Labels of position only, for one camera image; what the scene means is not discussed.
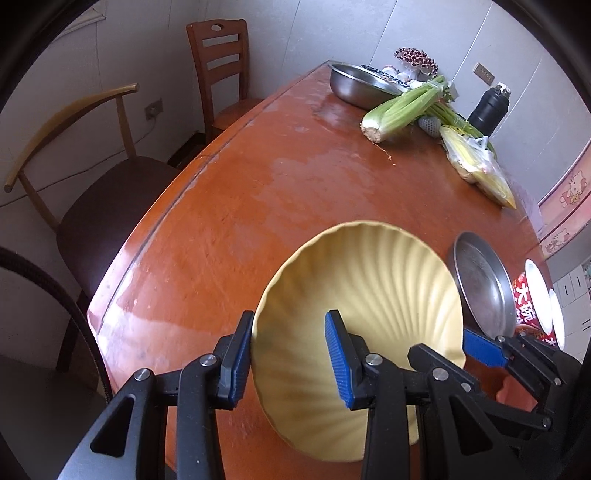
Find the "yellow ribbed plate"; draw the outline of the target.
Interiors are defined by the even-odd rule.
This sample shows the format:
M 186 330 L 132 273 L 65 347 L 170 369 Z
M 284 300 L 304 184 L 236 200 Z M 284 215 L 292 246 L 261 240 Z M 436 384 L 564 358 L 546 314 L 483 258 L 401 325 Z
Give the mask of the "yellow ribbed plate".
M 400 368 L 425 344 L 458 366 L 464 321 L 445 262 L 409 232 L 374 221 L 336 225 L 308 240 L 267 284 L 252 325 L 252 374 L 260 405 L 295 450 L 329 462 L 363 457 L 365 411 L 339 397 L 325 342 L 325 314 Z

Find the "round steel plate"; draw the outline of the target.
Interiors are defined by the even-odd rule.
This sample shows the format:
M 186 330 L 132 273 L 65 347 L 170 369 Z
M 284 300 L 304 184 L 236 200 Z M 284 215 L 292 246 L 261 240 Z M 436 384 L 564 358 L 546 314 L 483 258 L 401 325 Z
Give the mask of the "round steel plate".
M 492 340 L 512 337 L 517 322 L 513 290 L 489 243 L 465 231 L 456 237 L 446 262 L 460 294 L 465 327 Z

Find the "white bowl at edge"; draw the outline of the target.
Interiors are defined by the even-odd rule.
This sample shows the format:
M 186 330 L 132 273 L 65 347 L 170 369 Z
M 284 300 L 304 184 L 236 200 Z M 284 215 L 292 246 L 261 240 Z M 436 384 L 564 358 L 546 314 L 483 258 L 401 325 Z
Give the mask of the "white bowl at edge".
M 566 339 L 563 312 L 556 292 L 553 289 L 550 289 L 548 291 L 548 295 L 549 308 L 552 316 L 552 331 L 558 348 L 560 350 L 563 350 L 565 347 Z

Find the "red printed bowl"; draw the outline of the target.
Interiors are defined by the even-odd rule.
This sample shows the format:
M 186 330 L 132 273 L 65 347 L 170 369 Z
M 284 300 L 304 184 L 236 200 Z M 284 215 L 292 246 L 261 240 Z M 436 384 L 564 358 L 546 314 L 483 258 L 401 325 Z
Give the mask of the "red printed bowl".
M 515 333 L 532 335 L 557 348 L 549 291 L 533 260 L 525 260 L 524 271 L 513 281 L 512 289 L 516 309 Z

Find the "corn in plastic bag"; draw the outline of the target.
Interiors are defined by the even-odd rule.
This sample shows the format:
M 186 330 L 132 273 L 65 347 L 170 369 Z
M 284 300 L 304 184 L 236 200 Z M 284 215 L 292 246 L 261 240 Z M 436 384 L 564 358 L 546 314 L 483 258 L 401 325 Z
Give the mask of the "corn in plastic bag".
M 487 137 L 475 139 L 453 126 L 441 126 L 440 136 L 446 155 L 458 174 L 475 184 L 499 205 L 516 209 L 514 194 L 495 155 L 484 144 Z

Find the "dark seat bentwood chair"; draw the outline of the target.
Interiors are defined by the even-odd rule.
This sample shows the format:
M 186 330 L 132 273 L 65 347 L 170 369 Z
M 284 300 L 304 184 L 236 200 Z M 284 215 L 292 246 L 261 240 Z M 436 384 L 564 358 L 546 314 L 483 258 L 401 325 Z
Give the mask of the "dark seat bentwood chair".
M 88 95 L 66 105 L 48 119 L 26 144 L 11 167 L 4 191 L 22 185 L 44 222 L 56 235 L 59 253 L 81 287 L 86 311 L 113 259 L 152 204 L 178 175 L 178 170 L 137 154 L 123 97 L 139 90 L 137 83 Z M 25 174 L 42 149 L 97 107 L 113 101 L 126 158 L 91 184 L 61 219 L 51 213 Z

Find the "black curved chair back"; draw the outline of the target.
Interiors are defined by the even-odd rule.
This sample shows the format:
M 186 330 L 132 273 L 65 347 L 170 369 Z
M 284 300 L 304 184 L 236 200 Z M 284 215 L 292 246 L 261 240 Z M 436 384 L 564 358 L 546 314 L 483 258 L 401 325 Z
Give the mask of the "black curved chair back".
M 113 398 L 106 366 L 78 302 L 22 255 L 1 249 L 1 355 L 100 384 Z

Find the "black thermos bottle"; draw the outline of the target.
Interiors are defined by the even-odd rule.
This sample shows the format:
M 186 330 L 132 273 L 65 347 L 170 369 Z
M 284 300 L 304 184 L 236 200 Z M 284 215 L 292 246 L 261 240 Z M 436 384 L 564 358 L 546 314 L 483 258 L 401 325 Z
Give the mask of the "black thermos bottle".
M 508 113 L 510 96 L 510 88 L 503 83 L 489 88 L 470 114 L 468 122 L 483 136 L 491 136 Z

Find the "celery bunch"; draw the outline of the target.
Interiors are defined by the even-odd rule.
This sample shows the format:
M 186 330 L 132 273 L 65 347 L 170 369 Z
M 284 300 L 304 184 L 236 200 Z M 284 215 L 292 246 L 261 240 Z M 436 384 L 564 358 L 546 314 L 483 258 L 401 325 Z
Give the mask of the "celery bunch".
M 448 82 L 440 75 L 370 110 L 360 129 L 373 143 L 382 143 L 420 117 L 433 116 L 442 125 L 458 128 L 475 139 L 484 137 L 449 105 L 449 97 Z

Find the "large steel basin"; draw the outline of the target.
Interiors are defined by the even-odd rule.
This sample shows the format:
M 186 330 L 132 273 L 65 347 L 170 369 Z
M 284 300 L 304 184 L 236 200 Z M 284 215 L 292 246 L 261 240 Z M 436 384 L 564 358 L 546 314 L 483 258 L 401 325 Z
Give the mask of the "large steel basin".
M 362 66 L 335 61 L 329 61 L 328 66 L 331 68 L 329 87 L 332 93 L 366 111 L 403 94 L 397 86 Z

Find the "brown wooden slat chair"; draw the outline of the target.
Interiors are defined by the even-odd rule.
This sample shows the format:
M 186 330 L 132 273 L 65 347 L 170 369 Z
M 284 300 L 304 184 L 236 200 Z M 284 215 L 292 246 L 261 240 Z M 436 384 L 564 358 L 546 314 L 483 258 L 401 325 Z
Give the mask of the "brown wooden slat chair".
M 249 30 L 245 19 L 213 19 L 192 22 L 185 27 L 204 115 L 204 131 L 193 133 L 169 158 L 178 170 L 189 156 L 211 144 L 221 133 L 261 100 L 249 95 Z M 216 112 L 213 88 L 224 80 L 238 79 L 238 100 Z

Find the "wall switch plate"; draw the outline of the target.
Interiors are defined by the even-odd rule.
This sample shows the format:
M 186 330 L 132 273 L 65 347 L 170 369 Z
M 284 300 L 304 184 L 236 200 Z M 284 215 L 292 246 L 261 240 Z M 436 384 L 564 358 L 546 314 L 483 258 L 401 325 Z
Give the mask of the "wall switch plate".
M 491 86 L 495 80 L 495 75 L 480 62 L 475 64 L 473 73 L 489 86 Z

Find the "wall power socket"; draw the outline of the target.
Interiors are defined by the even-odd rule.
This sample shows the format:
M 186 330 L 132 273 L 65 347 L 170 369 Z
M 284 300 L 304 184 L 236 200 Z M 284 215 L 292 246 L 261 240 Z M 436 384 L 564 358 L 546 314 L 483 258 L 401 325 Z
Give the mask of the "wall power socket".
M 162 99 L 158 99 L 144 108 L 144 114 L 147 121 L 156 119 L 163 112 Z

